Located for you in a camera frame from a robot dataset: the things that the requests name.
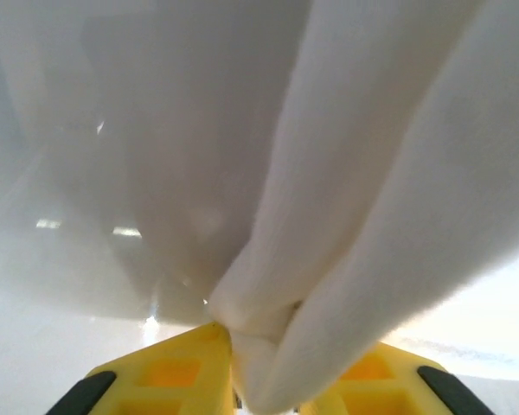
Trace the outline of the white t-shirt robot print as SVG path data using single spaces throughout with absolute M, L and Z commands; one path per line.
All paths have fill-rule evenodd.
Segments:
M 519 0 L 0 0 L 0 415 L 214 320 L 253 415 L 519 258 Z

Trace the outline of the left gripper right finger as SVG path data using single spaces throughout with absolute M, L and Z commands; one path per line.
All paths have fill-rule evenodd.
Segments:
M 494 415 L 440 364 L 378 343 L 301 415 Z

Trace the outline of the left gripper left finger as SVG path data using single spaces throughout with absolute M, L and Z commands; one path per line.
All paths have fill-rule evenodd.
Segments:
M 47 415 L 234 415 L 231 345 L 216 323 L 94 368 Z

